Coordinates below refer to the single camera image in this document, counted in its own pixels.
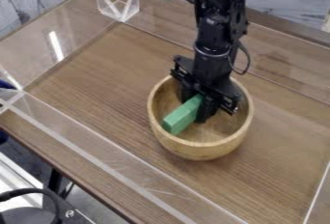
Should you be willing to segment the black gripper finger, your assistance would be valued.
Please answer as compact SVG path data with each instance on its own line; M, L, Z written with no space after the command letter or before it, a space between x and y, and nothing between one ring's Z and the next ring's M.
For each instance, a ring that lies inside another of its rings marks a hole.
M190 82L181 83L181 90L180 90L181 102L185 102L193 96L197 96L200 94L198 88L200 88L198 83L190 83Z
M204 123L206 119L215 115L217 111L216 99L210 96L204 96L201 98L201 104L197 110L196 122Z

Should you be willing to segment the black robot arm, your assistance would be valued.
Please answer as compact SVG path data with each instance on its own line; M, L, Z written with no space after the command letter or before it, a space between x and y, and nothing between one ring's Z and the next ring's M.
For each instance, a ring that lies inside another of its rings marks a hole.
M217 111L233 114L241 99L231 74L239 52L247 49L240 38L247 34L245 0L186 0L194 7L197 37L194 57L173 57L170 76L181 86L181 99L201 97L196 121L205 122Z

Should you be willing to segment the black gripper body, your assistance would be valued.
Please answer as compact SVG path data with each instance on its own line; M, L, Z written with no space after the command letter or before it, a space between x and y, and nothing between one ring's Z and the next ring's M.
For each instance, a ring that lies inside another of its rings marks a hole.
M194 58L182 55L173 56L170 76L181 83L200 84L200 95L216 99L217 110L221 109L229 115L237 112L237 103L241 93L231 80L233 63L237 55L237 45L228 48L224 53L205 52L194 47Z

